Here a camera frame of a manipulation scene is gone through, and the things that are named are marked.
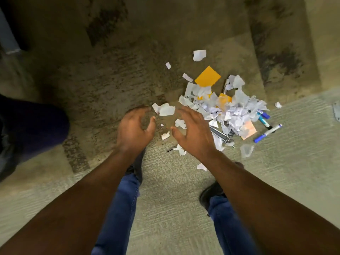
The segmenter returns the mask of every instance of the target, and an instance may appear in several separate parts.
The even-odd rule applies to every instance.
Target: floor
[[[275,136],[268,145],[255,147],[246,162],[249,170],[340,225],[333,214],[339,208],[336,190],[328,191],[340,180],[339,147],[332,141],[339,132],[330,109],[340,97],[340,26],[334,23],[339,20],[339,0],[22,0],[30,9],[11,2],[31,49],[20,57],[2,59],[0,93],[62,107],[71,131],[63,145],[19,165],[0,184],[2,207],[16,199],[8,208],[17,209],[23,195],[35,201],[17,213],[7,209],[1,213],[2,241],[105,159],[125,111],[154,102],[178,104],[186,86],[182,74],[197,77],[208,65],[222,75],[216,92],[229,74],[239,74],[246,82],[244,91],[267,101],[275,120],[288,124],[281,139]],[[194,63],[192,51],[197,49],[206,49],[207,58]],[[277,101],[284,105],[282,110],[274,110]],[[316,116],[321,114],[314,111],[327,114],[328,128],[321,133],[322,121]],[[163,154],[175,141],[161,141],[160,135],[175,119],[157,119],[166,128],[157,127],[147,151],[131,252],[141,245],[151,254],[167,249],[165,243],[177,254],[219,249],[213,226],[202,217],[196,199],[212,181],[211,175],[197,171],[191,156],[179,160],[176,154]],[[227,154],[240,158],[238,148]],[[287,161],[291,156],[296,160]],[[327,186],[329,199],[321,201],[322,206],[333,203],[334,207],[321,210],[315,203],[316,193],[324,195],[316,182]],[[178,211],[180,218],[164,219],[167,214],[177,217]],[[155,215],[157,220],[150,224]],[[203,228],[198,222],[189,233],[194,216]],[[211,237],[205,238],[206,243],[197,237],[205,230]],[[152,239],[143,244],[143,236]],[[178,238],[183,241],[176,244]]]

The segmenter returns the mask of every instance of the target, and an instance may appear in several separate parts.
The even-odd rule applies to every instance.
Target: hand
[[[176,127],[172,127],[172,135],[184,150],[202,162],[217,150],[209,125],[202,114],[189,107],[184,106],[178,112],[185,121],[187,134],[184,136]]]
[[[134,108],[128,111],[118,126],[117,148],[138,156],[155,136],[156,118],[150,118],[146,130],[141,128],[141,120],[150,107]]]

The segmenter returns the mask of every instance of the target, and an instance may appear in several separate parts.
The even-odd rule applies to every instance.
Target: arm
[[[183,136],[177,128],[172,128],[173,136],[213,174],[263,251],[340,254],[338,228],[216,150],[208,124],[200,113],[187,107],[180,109],[180,113],[187,133]]]
[[[128,112],[112,154],[32,218],[0,248],[0,255],[90,254],[121,178],[154,136],[155,117],[145,131],[140,126],[147,109]]]

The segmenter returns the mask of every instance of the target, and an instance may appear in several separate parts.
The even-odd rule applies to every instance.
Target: person's left hand
[[[153,139],[156,130],[156,118],[150,118],[146,130],[141,128],[141,120],[150,107],[134,108],[128,111],[118,126],[117,148],[137,156]]]

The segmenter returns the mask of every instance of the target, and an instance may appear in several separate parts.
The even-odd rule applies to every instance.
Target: dark pants
[[[134,174],[122,178],[107,212],[92,255],[124,255],[139,196],[139,181]],[[224,254],[257,254],[248,231],[225,197],[210,199],[209,215],[214,221],[216,235]]]

